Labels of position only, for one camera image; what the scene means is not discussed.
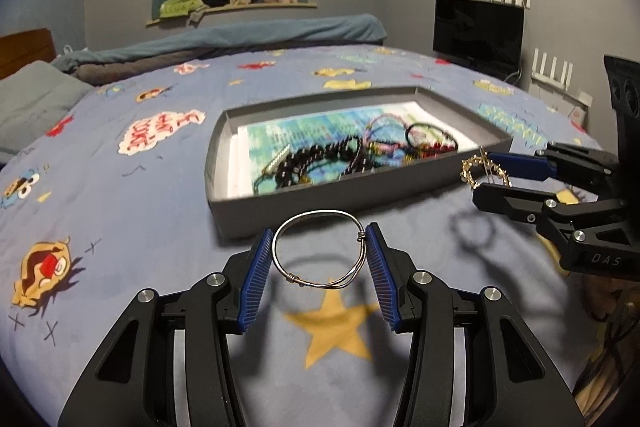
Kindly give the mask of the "right forearm plaid sleeve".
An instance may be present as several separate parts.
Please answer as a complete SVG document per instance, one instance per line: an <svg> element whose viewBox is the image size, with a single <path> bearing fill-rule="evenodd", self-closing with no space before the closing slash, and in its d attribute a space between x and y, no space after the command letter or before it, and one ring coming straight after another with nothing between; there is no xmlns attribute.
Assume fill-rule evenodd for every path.
<svg viewBox="0 0 640 427"><path fill-rule="evenodd" d="M598 347L573 395L587 426L639 424L639 284L584 277L584 305L599 325Z"/></svg>

